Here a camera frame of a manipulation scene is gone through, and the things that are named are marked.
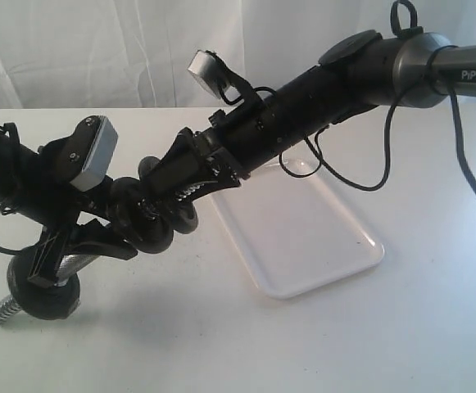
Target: piper logo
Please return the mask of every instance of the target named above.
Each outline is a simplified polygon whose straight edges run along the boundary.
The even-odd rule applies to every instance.
[[[461,71],[461,80],[476,80],[476,70]]]

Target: black cylindrical tube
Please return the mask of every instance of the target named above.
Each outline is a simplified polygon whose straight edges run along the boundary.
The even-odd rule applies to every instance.
[[[322,66],[301,74],[265,105],[212,131],[247,172],[341,118],[353,101],[340,78]]]
[[[18,190],[13,174],[12,144],[0,134],[0,203],[15,196],[20,213],[49,228],[75,215],[71,190],[54,183],[43,170],[39,155],[19,146],[20,178],[24,187]]]

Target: white table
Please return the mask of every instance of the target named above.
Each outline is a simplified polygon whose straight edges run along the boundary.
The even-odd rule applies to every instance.
[[[35,149],[89,114],[120,134],[112,177],[136,175],[211,109],[0,111]],[[476,173],[476,106],[462,109]],[[374,183],[385,110],[324,136],[339,170]],[[0,392],[476,392],[476,198],[456,163],[447,107],[399,109],[388,185],[368,194],[331,179],[385,243],[379,267],[289,301],[254,288],[207,198],[199,229],[160,255],[101,258],[81,274],[65,321],[18,314],[0,327]],[[39,226],[0,217],[0,244]],[[0,298],[8,257],[0,255]]]

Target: white curtain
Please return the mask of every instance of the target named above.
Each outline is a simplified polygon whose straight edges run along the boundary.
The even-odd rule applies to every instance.
[[[220,105],[186,71],[198,48],[277,88],[390,0],[0,0],[0,107]],[[476,44],[476,0],[414,0],[427,31]]]

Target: clear plastic tray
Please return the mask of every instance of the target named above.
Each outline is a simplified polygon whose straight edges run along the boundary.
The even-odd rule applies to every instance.
[[[312,168],[287,160],[296,173]],[[320,172],[291,178],[266,165],[239,189],[212,196],[254,283],[287,299],[381,261],[382,243],[326,184]]]

